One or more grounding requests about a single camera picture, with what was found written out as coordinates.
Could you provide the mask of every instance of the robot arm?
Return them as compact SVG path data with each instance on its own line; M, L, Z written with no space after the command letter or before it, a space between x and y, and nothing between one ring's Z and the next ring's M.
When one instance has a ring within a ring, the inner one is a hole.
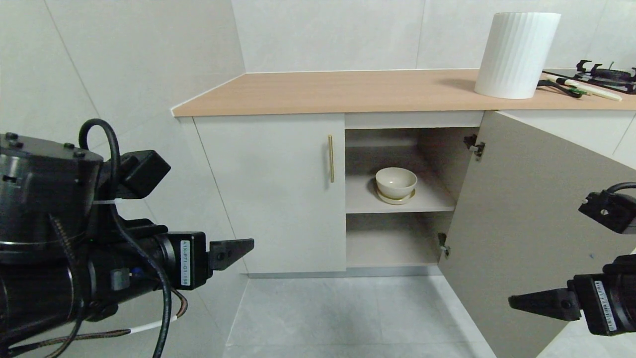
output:
M170 166L153 150L104 162L82 147L0 134L0 357L24 353L10 347L49 329L114 315L161 287L159 271L167 289L193 290L254 247L228 240L207 250L204 233L123 220L113 199L146 197Z
M636 199L617 193L629 188L636 188L636 183L592 192L579 211L615 233L636 234ZM567 288L511 296L508 303L565 321L579 320L583 310L589 331L600 336L636 332L636 255L617 257L603 273L575 275Z

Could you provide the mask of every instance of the saucer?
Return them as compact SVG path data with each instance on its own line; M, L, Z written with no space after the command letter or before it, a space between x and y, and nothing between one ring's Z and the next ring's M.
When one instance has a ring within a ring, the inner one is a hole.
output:
M387 204L391 204L391 205L404 205L408 203L409 201L411 201L413 196L415 196L415 189L413 189L411 194L403 197L402 199L391 199L389 197L385 197L384 194L382 194L382 192L380 192L379 190L376 190L376 192L378 193L378 196L383 202Z

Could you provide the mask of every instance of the cabinet door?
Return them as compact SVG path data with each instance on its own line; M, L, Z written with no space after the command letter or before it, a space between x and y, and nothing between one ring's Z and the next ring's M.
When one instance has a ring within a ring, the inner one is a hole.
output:
M249 273L346 269L343 114L195 122Z
M468 167L439 268L497 357L536 357L566 322L513 310L508 297L565 287L629 254L636 236L578 208L636 171L500 112L484 116L479 141L483 157Z

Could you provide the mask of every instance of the white cylindrical container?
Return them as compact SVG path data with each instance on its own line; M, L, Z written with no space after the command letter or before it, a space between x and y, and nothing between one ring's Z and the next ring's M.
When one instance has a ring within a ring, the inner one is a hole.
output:
M491 97L534 96L561 14L496 13L475 92Z

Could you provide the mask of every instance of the wire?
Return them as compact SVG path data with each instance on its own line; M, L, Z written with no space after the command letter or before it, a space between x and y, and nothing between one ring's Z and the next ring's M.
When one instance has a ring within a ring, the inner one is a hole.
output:
M175 320L181 318L188 311L188 300L185 298L185 296L183 296L181 294L181 292L177 291L176 289L171 288L170 290L181 301L181 307L179 308L179 311L177 311L176 315L174 315L174 317L172 318L172 321L175 321ZM134 334L134 333L138 333L138 332L147 331L150 328L147 328L147 329L142 329L142 328L146 327L146 326L153 325L153 324L157 324L157 325L152 327L152 328L156 328L156 327L159 326L160 323L161 323L161 321L157 321L157 322L154 322L152 324L146 324L146 325L143 325L143 326L137 326L137 327L133 327L133 328L115 329L114 331L79 334L79 335L77 335L77 337L75 337L75 340L76 341L83 341L83 340L96 340L96 339L101 339L101 338L115 338L115 337L127 336L129 334ZM27 344L27 345L21 345L19 347L11 348L11 349L9 349L9 352L10 352L9 353L9 357L16 357L16 356L18 356L20 354L24 354L26 352L30 352L31 350L35 350L35 349L38 349L38 348L43 348L43 347L47 347L47 346L50 346L50 345L55 345L55 344L58 344L58 343L62 343L65 339L67 339L67 337L68 336L58 337L58 338L50 338L48 340L40 341L40 342L37 342L37 343L30 343L30 344Z
M111 173L110 173L110 197L108 199L115 199L117 193L117 186L119 182L118 170L121 164L121 156L119 150L119 143L117 142L117 136L113 128L108 122L99 118L93 118L87 120L79 129L79 146L82 149L88 150L88 132L93 126L102 127L104 130L106 137L108 138L108 145L111 150ZM162 292L163 292L163 316L162 316L162 324L161 329L159 331L159 337L157 338L157 342L155 345L155 352L153 353L153 358L160 358L163 352L163 347L165 346L165 342L168 338L168 330L170 327L171 320L171 309L172 309L172 298L170 296L170 281L168 280L165 271L157 262L150 256L143 248L137 244L135 239L128 233L128 230L124 227L121 222L121 218L117 213L117 206L115 204L110 204L110 212L113 217L113 221L115 223L115 227L119 232L120 236L124 238L128 244L137 251L137 253L143 257L150 266L157 272L157 276L159 276L159 281L161 281Z
M619 190L623 190L623 189L636 189L636 182L626 182L626 183L618 183L618 184L614 184L611 187L607 188L607 190L605 190L606 192L612 194L615 193Z
M78 280L80 271L78 269L77 260L75 258L75 253L73 252L73 244L71 243L71 239L69 239L68 235L64 231L64 227L60 220L53 216L52 214L48 215L49 221L51 222L51 226L53 227L53 231L57 238L61 241L62 248L64 249L64 254L66 255L67 260L69 261L69 270L71 271L71 282L73 284L73 297L79 298L79 307L77 311L77 318L75 320L75 325L71 330L71 333L66 336L64 342L58 349L54 350L51 354L47 355L46 358L57 358L64 351L69 348L69 345L73 342L75 337L77 336L78 331L80 330L82 320L84 319L84 311L85 304L84 299L82 298L82 291L80 282Z

